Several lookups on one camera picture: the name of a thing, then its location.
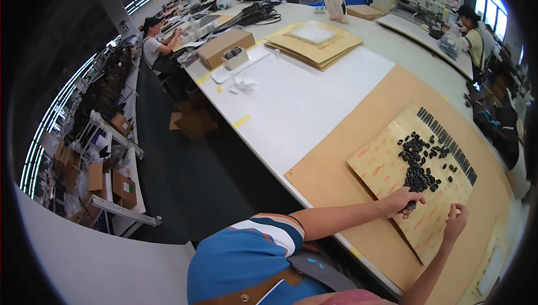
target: hand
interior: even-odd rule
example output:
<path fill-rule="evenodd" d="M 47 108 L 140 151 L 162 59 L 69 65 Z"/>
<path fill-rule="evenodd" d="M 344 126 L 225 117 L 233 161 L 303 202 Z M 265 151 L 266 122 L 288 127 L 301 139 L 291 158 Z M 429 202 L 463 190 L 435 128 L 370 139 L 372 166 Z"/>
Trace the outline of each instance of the hand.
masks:
<path fill-rule="evenodd" d="M 406 209 L 409 201 L 420 201 L 420 203 L 426 204 L 426 199 L 422 193 L 410 192 L 409 187 L 402 187 L 386 198 L 379 200 L 381 215 L 385 218 L 391 218 L 397 214 L 403 214 L 403 218 L 407 219 L 413 212 Z"/>
<path fill-rule="evenodd" d="M 462 233 L 467 225 L 469 211 L 467 207 L 461 203 L 453 203 L 450 205 L 450 213 L 448 214 L 447 226 L 444 228 L 443 244 L 452 246 Z"/>

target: black strap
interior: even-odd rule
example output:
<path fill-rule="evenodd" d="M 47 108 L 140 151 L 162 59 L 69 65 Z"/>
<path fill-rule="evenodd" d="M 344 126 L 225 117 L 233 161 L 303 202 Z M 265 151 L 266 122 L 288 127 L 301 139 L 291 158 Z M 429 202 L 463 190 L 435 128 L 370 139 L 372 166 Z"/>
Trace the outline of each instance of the black strap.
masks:
<path fill-rule="evenodd" d="M 288 257 L 288 261 L 295 270 L 317 280 L 334 292 L 357 288 L 343 273 L 329 265 L 323 256 L 312 251 L 298 250 Z"/>
<path fill-rule="evenodd" d="M 145 38 L 144 40 L 142 40 L 142 57 L 144 58 L 144 61 L 146 61 L 147 66 L 149 66 L 150 69 L 153 70 L 153 66 L 150 66 L 150 64 L 147 62 L 146 55 L 144 55 L 144 44 L 146 43 L 148 39 L 151 39 L 151 38 Z"/>

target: black cable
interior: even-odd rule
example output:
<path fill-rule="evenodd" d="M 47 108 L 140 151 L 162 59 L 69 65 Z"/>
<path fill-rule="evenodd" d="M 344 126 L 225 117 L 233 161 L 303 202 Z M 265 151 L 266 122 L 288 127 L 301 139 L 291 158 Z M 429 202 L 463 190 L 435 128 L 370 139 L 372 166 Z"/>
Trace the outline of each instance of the black cable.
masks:
<path fill-rule="evenodd" d="M 271 2 L 264 0 L 244 8 L 230 21 L 215 28 L 214 34 L 224 32 L 233 26 L 268 25 L 281 20 L 281 15 L 274 9 Z"/>

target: blue shirt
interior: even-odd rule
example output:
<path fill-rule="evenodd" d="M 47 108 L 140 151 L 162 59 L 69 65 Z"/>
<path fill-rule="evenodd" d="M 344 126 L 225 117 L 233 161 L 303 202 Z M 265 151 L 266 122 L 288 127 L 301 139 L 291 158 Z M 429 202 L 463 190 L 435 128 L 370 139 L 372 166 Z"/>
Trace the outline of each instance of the blue shirt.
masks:
<path fill-rule="evenodd" d="M 290 268 L 286 257 L 300 249 L 304 238 L 300 222 L 280 214 L 257 214 L 206 238 L 189 265 L 189 304 L 252 287 Z M 262 304 L 293 304 L 327 292 L 308 277 L 293 287 L 283 281 Z"/>

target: floor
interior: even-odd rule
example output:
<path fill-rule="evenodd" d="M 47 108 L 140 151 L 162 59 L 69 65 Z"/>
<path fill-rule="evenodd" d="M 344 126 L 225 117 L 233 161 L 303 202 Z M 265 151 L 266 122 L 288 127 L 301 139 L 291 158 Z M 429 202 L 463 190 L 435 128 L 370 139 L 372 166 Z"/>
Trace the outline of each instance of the floor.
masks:
<path fill-rule="evenodd" d="M 211 114 L 219 129 L 189 140 L 168 129 L 171 113 L 178 110 L 144 63 L 137 88 L 138 139 L 145 154 L 138 176 L 147 214 L 161 216 L 163 223 L 143 225 L 132 239 L 196 243 L 259 212 L 289 214 L 302 208 L 216 111 Z M 396 301 L 335 240 L 316 245 L 338 257 L 367 289 Z"/>

